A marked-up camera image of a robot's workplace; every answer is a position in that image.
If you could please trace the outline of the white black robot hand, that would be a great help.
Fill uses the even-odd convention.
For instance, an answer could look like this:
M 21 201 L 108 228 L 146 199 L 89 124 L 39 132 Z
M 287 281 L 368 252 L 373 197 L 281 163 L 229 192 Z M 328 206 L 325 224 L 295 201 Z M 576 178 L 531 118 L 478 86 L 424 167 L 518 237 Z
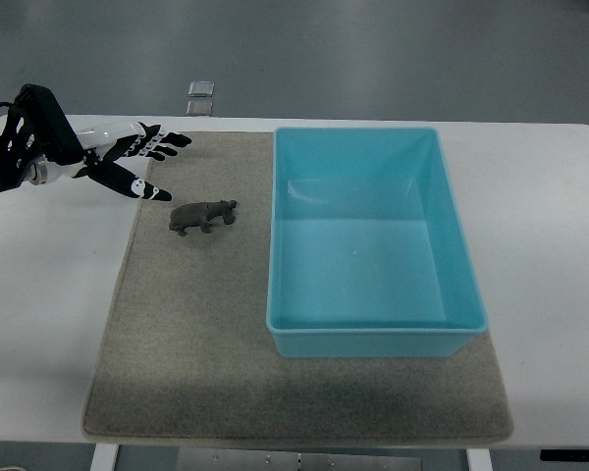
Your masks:
M 61 165 L 42 154 L 31 164 L 27 181 L 41 185 L 61 177 L 88 177 L 129 198 L 170 201 L 172 195 L 168 191 L 120 166 L 118 161 L 129 157 L 163 161 L 191 144 L 191 139 L 181 133 L 138 121 L 94 127 L 77 132 L 76 137 L 84 151 L 76 163 Z

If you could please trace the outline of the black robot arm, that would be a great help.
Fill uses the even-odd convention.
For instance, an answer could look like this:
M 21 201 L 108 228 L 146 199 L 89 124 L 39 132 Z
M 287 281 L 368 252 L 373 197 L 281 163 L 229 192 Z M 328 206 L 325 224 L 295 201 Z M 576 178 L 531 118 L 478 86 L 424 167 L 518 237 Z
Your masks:
M 69 166 L 84 149 L 52 91 L 28 83 L 12 103 L 0 102 L 0 192 L 19 187 L 41 156 Z

